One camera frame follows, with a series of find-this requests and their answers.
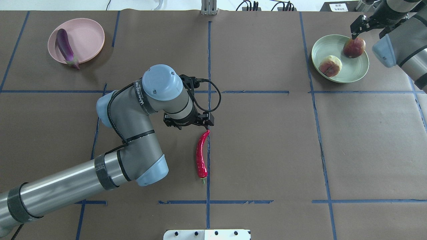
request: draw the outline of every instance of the pink plate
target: pink plate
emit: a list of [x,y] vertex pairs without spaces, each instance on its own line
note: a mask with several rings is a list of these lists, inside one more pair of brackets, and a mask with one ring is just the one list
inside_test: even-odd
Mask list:
[[84,63],[94,58],[104,46],[104,29],[99,23],[88,18],[76,18],[66,21],[52,32],[47,41],[49,54],[60,63],[65,64],[65,58],[56,45],[56,33],[61,28],[67,31],[68,42],[79,63]]

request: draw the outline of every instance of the white bracket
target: white bracket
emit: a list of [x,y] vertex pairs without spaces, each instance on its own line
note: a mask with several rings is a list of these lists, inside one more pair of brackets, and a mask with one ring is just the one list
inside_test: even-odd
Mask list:
[[251,240],[251,230],[246,229],[206,229],[168,230],[163,240]]
[[216,15],[216,0],[202,0],[202,15]]

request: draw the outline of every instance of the gray strap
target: gray strap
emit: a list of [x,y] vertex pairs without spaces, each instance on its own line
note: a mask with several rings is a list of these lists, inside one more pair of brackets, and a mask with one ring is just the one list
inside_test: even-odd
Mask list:
[[97,173],[98,180],[105,190],[112,190],[119,186],[114,184],[111,177],[108,175],[105,168],[104,154],[95,158],[95,172]]
[[20,223],[31,222],[43,217],[36,217],[29,214],[22,202],[21,188],[27,183],[28,182],[24,182],[20,186],[12,188],[7,196],[7,208],[9,209],[9,213],[13,219]]

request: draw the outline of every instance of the white label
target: white label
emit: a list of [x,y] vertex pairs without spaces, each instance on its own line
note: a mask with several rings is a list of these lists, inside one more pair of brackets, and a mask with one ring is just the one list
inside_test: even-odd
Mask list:
[[333,3],[329,4],[329,7],[333,12],[348,12],[347,5],[345,3]]

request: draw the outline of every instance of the plate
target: plate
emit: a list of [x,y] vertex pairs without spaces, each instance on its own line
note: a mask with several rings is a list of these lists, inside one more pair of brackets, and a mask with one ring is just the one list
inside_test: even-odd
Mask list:
[[[369,59],[366,51],[355,59],[344,55],[342,49],[349,37],[343,35],[327,35],[320,38],[311,50],[311,59],[316,70],[325,78],[339,83],[355,82],[363,78],[369,69]],[[327,77],[319,71],[319,65],[329,55],[338,57],[342,62],[341,71],[333,77]]]
[[56,34],[61,28],[67,31],[68,42],[79,63],[84,63],[94,58],[104,46],[104,29],[96,21],[88,18],[76,18],[66,21],[52,32],[47,41],[49,54],[60,63],[66,64],[65,58],[56,45]]

